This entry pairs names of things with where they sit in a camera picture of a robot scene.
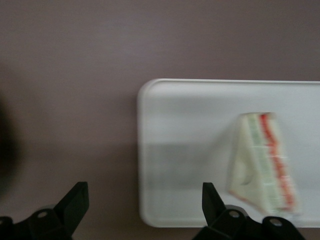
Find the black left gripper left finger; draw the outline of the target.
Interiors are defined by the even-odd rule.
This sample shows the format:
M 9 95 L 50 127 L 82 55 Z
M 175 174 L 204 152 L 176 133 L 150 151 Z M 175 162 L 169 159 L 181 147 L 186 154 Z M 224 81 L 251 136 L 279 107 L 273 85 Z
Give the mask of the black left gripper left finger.
M 77 182 L 54 206 L 35 211 L 14 223 L 9 216 L 0 217 L 2 240 L 71 240 L 89 209 L 88 183 Z

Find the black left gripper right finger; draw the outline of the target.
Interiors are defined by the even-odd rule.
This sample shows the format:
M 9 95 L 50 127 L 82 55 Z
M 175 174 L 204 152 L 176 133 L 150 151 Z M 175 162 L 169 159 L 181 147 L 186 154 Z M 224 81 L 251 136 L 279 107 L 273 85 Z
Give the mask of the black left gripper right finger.
M 211 182 L 202 184 L 202 211 L 207 223 L 195 240 L 303 240 L 304 236 L 288 220 L 267 216 L 253 220 L 235 205 L 226 205 Z

